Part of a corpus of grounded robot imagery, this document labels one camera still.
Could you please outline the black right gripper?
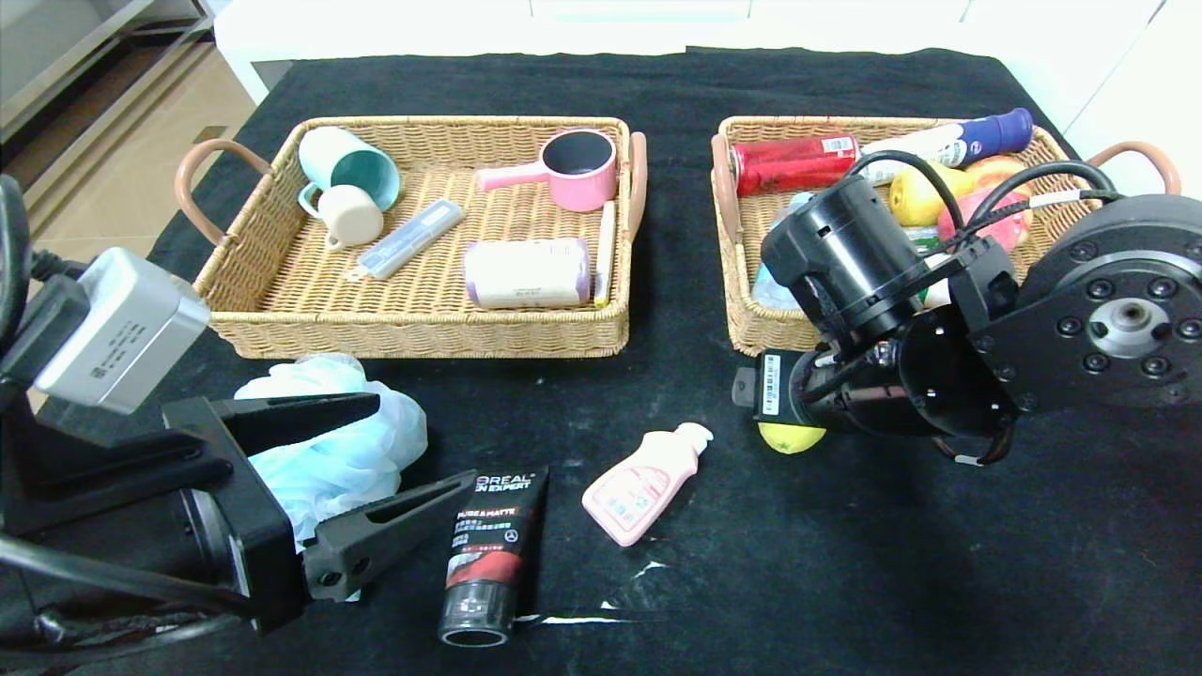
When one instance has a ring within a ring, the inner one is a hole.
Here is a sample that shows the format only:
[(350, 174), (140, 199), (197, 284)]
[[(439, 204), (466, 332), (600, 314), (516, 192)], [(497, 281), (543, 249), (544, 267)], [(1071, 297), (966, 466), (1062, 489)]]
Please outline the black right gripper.
[(755, 409), (758, 423), (819, 423), (807, 404), (807, 390), (825, 380), (815, 362), (827, 358), (823, 351), (768, 349), (755, 367), (734, 369), (731, 401), (734, 407)]

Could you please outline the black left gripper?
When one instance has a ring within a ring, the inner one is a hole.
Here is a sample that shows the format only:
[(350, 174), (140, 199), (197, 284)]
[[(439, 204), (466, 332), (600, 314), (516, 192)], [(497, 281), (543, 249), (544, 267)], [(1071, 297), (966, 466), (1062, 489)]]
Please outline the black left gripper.
[[(254, 631), (282, 628), (303, 612), (303, 575), (282, 506), (248, 456), (310, 440), (377, 411), (379, 395), (365, 392), (167, 404), (163, 426), (201, 437), (203, 457), (224, 461), (228, 472), (102, 514), (102, 556), (248, 595)], [(477, 475), (458, 472), (319, 523), (300, 552), (310, 598), (347, 601), (363, 591), (454, 521)]]

